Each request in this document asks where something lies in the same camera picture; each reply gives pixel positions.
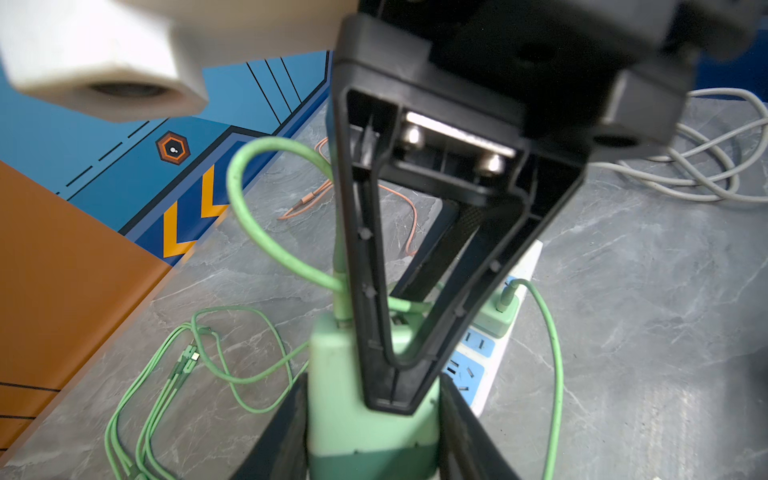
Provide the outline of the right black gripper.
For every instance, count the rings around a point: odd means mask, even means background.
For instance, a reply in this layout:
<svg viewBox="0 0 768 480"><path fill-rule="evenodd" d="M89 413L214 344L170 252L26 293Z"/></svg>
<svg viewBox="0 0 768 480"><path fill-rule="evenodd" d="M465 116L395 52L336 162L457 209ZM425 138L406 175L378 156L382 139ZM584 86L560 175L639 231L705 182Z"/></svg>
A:
<svg viewBox="0 0 768 480"><path fill-rule="evenodd" d="M699 60L756 37L759 1L362 1L356 90L515 149L598 158L673 139Z"/></svg>

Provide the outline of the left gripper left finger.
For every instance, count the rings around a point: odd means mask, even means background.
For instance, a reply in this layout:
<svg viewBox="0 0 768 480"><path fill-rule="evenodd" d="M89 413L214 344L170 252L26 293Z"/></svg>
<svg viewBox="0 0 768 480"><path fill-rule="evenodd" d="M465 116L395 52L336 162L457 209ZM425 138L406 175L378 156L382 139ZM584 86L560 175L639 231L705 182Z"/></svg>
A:
<svg viewBox="0 0 768 480"><path fill-rule="evenodd" d="M308 374L298 378L231 480L308 478Z"/></svg>

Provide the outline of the green charger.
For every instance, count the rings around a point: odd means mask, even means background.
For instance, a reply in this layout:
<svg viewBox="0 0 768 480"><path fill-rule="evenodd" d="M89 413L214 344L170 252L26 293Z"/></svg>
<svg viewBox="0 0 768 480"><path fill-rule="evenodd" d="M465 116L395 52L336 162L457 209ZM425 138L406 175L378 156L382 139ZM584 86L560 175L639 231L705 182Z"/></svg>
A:
<svg viewBox="0 0 768 480"><path fill-rule="evenodd" d="M472 326L493 338L501 339L512 329L521 304L521 296L516 289L504 283L483 304Z"/></svg>
<svg viewBox="0 0 768 480"><path fill-rule="evenodd" d="M438 468L439 383L411 416L364 403L356 335L326 313L309 340L307 451L312 479L430 479Z"/></svg>

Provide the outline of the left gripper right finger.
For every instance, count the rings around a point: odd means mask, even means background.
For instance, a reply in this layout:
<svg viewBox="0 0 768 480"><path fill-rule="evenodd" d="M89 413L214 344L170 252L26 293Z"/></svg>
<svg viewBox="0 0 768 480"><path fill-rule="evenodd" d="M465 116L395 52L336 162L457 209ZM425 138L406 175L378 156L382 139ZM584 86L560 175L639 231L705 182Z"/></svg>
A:
<svg viewBox="0 0 768 480"><path fill-rule="evenodd" d="M443 480L520 480L447 374L439 376L438 470Z"/></svg>

